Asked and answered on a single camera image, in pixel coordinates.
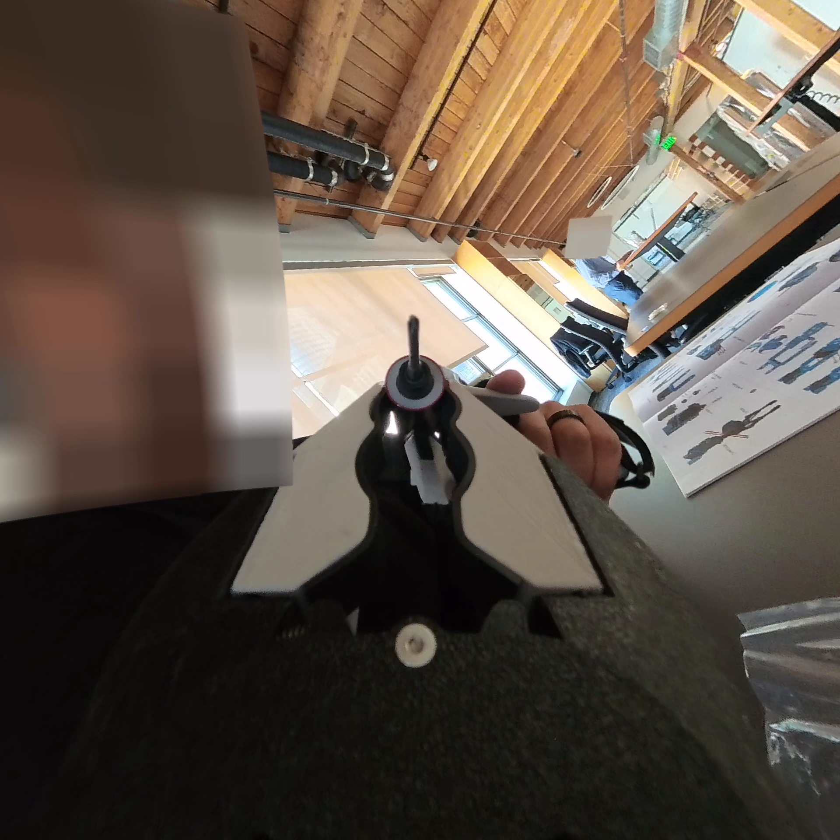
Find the large window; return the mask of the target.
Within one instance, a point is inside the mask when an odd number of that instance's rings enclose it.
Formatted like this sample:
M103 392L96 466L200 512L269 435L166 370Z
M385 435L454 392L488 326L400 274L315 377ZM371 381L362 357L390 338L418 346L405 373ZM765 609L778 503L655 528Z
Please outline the large window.
M540 403L567 402L576 384L570 369L481 285L463 272L432 276L420 282L482 346L458 365L449 365L463 383L473 384L483 374L514 370L524 379L524 394Z

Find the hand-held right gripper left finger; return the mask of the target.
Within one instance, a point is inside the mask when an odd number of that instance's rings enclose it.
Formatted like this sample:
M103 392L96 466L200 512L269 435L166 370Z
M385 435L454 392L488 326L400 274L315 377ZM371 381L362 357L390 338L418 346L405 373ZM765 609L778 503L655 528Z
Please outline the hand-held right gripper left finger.
M358 550L368 536L372 503L356 460L373 432L373 384L300 444L291 485L277 489L232 581L233 595L301 595Z

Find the black ceiling pipe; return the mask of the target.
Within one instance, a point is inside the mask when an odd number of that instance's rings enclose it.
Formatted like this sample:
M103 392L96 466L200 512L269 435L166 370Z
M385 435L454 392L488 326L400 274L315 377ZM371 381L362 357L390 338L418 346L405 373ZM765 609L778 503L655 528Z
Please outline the black ceiling pipe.
M376 191L389 192L394 183L394 172L390 168L378 171L371 166L330 156L319 161L266 152L266 158L270 173L286 176L303 183L313 183L327 191L346 182L363 181Z
M313 129L266 111L261 111L260 118L265 135L332 156L341 162L351 162L368 183L376 183L375 190L386 192L391 187L395 172L390 157L367 143Z

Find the thin metal ceiling conduit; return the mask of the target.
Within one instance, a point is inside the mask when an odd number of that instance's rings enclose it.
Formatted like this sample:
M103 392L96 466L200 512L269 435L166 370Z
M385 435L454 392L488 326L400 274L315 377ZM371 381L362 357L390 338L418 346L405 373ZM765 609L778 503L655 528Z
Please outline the thin metal ceiling conduit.
M329 207L339 207L342 210L349 210L349 211L358 211L368 215L381 215L381 216L389 216L399 220L404 220L408 223L420 223L423 225L442 225L442 226L448 226L448 228L457 228L467 233L482 233L482 234L488 234L492 237L509 237L510 239L515 238L522 238L522 235L517 233L507 233L505 230L500 229L491 229L486 228L482 225L478 225L477 223L471 223L471 224L459 224L459 223L447 223L442 219L437 219L433 216L420 216L415 214L406 214L406 213L399 213L399 211L392 211L392 210L386 210L381 207L375 207L370 205L361 205L358 202L348 202L343 200L336 200L330 199L328 196L318 196L318 195L308 195L308 194L301 194L298 191L290 191L290 190L282 190L282 189L274 189L272 195L275 197L282 197L282 199L289 199L289 200L295 200L298 202L308 202L312 205L318 205L318 206L329 206Z

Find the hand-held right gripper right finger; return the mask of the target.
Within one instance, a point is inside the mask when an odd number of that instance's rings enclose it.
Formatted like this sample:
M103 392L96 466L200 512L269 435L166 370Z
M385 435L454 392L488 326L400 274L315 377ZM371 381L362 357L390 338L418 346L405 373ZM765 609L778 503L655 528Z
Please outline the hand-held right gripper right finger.
M541 451L509 422L447 382L445 460L458 535L509 580L536 594L602 594Z

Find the person's dark clothing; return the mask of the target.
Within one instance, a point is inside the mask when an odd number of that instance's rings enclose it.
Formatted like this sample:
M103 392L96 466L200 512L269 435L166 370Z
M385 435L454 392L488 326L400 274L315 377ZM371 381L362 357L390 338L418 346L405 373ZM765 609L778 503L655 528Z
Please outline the person's dark clothing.
M1 525L1 838L34 811L138 604L221 511L275 489Z

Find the person's left hand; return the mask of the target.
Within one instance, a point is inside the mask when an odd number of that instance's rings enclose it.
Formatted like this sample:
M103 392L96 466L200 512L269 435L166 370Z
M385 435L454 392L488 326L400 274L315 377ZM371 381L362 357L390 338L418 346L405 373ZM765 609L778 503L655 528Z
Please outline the person's left hand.
M610 503L620 469L621 445L592 408L548 401L536 411L520 415L514 429L541 453L563 461L603 504Z

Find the black office chair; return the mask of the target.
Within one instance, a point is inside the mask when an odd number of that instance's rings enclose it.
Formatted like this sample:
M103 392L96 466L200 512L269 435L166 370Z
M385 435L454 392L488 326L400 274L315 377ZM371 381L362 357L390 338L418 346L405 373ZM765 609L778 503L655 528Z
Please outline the black office chair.
M635 360L624 351L627 320L582 300L567 302L565 309L570 315L550 338L560 359L583 381L605 363L616 370L608 374L607 384L617 377L625 379L635 368Z

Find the silver plastic bag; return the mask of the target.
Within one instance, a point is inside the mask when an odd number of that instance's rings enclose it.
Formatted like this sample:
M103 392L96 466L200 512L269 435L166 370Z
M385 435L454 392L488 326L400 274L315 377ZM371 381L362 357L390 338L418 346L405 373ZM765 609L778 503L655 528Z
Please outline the silver plastic bag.
M765 751L813 839L838 838L838 598L738 615Z

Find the illustrated instruction manual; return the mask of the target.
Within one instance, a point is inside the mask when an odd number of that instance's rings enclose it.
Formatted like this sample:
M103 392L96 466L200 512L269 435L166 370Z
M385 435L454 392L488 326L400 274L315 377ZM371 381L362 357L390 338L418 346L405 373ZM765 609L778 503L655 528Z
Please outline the illustrated instruction manual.
M630 389L684 498L838 410L838 242L797 258Z

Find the silver ventilation duct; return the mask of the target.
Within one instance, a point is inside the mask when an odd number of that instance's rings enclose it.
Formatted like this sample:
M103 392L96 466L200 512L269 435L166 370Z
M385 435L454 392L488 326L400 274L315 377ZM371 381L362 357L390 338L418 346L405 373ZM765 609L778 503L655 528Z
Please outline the silver ventilation duct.
M688 2L654 2L653 24L642 39L642 60L655 71L664 71L675 61L687 7Z

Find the wooden table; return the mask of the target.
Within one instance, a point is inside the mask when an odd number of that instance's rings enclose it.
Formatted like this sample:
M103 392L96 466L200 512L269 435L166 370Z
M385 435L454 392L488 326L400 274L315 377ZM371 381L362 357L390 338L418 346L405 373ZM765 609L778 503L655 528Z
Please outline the wooden table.
M768 181L742 205L726 210L711 231L645 288L630 310L624 351L635 358L684 324L784 237L838 196L838 134L832 134Z

